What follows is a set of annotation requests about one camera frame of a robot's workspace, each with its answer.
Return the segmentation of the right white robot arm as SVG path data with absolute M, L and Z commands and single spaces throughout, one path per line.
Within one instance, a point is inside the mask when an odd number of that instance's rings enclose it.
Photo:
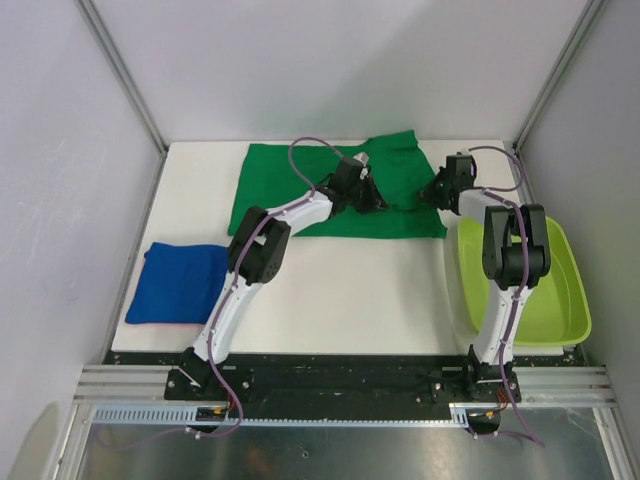
M 519 391 L 512 373 L 515 335 L 527 300 L 551 268 L 546 213 L 540 204 L 505 198 L 504 189 L 477 186 L 477 174 L 472 154 L 458 152 L 420 193 L 436 209 L 481 224 L 481 264 L 490 286 L 484 322 L 461 377 L 439 383 L 452 387 L 452 400 L 512 401 Z

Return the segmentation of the green t shirt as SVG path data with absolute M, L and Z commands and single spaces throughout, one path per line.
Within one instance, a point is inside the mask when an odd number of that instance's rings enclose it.
M 353 156 L 369 156 L 376 187 L 389 205 L 366 215 L 349 207 L 336 217 L 304 229 L 302 236 L 368 239 L 443 239 L 447 228 L 437 210 L 420 199 L 420 192 L 435 178 L 412 130 L 371 137 L 360 145 L 337 147 Z M 228 234 L 236 233 L 245 212 L 269 209 L 307 193 L 309 186 L 294 172 L 286 145 L 252 144 L 244 159 Z

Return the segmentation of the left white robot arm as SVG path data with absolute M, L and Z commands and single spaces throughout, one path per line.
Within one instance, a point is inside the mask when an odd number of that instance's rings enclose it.
M 250 301 L 279 272 L 290 238 L 349 207 L 360 214 L 388 208 L 365 153 L 341 158 L 323 183 L 311 185 L 289 203 L 271 209 L 249 208 L 228 247 L 228 273 L 220 296 L 205 327 L 181 355 L 169 384 L 185 386 L 202 400 L 214 397 L 222 383 L 215 368 L 227 359 Z

